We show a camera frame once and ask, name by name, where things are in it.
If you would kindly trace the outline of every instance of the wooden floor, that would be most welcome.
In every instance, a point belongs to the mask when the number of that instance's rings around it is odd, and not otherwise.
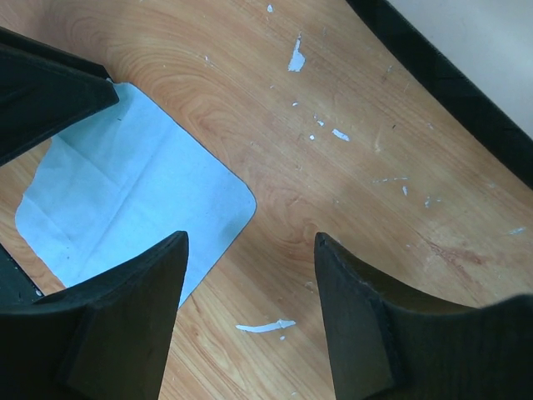
[[[334,398],[313,272],[317,231],[455,302],[483,305],[533,288],[533,192],[344,0],[271,0],[273,12],[268,4],[0,3],[0,25],[137,85],[257,197],[255,217],[177,314],[162,399]],[[288,72],[299,35],[306,64]],[[51,293],[61,284],[13,219],[46,148],[0,168],[0,242]],[[296,326],[235,329],[279,318]]]

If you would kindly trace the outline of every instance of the white speck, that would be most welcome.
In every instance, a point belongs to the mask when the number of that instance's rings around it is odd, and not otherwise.
[[[316,115],[316,112],[313,115],[313,118],[315,118],[316,123],[318,123],[321,127],[323,127],[325,125],[324,121],[322,121],[321,119],[318,119],[318,116]]]
[[[339,131],[338,129],[333,129],[331,131],[331,133],[333,133],[335,136],[337,136],[339,139],[342,139],[344,140],[345,142],[350,142],[350,137],[348,135],[346,135],[345,133],[342,133],[341,131]]]
[[[408,181],[408,177],[386,177],[385,179],[374,179],[372,183],[394,182],[394,181]]]
[[[294,45],[294,50],[292,51],[292,58],[289,62],[289,72],[298,73],[303,68],[303,65],[306,63],[306,57],[300,53],[301,45],[301,35],[298,36],[296,44]]]
[[[277,329],[286,329],[296,325],[294,321],[285,321],[283,319],[277,320],[277,322],[269,323],[267,325],[261,325],[260,327],[248,327],[246,325],[236,325],[235,328],[240,331],[251,332],[251,333],[264,333],[270,331],[276,331]]]
[[[513,229],[512,231],[509,231],[508,235],[519,235],[526,231],[525,227],[518,227],[517,229]]]

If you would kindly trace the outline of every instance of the light blue cloth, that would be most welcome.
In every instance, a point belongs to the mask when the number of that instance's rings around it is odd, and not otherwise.
[[[131,84],[56,135],[17,210],[27,244],[66,286],[187,231],[180,305],[252,218],[247,186]]]

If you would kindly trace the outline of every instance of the black foam piece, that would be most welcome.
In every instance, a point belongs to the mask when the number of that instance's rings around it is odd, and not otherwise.
[[[533,188],[533,140],[389,2],[347,1],[413,77],[501,163]],[[512,73],[513,66],[508,68]]]
[[[34,304],[0,307],[2,398],[156,400],[187,256],[177,232]]]
[[[533,295],[474,309],[409,287],[316,235],[337,400],[526,400]]]
[[[0,166],[118,102],[105,69],[0,28]]]

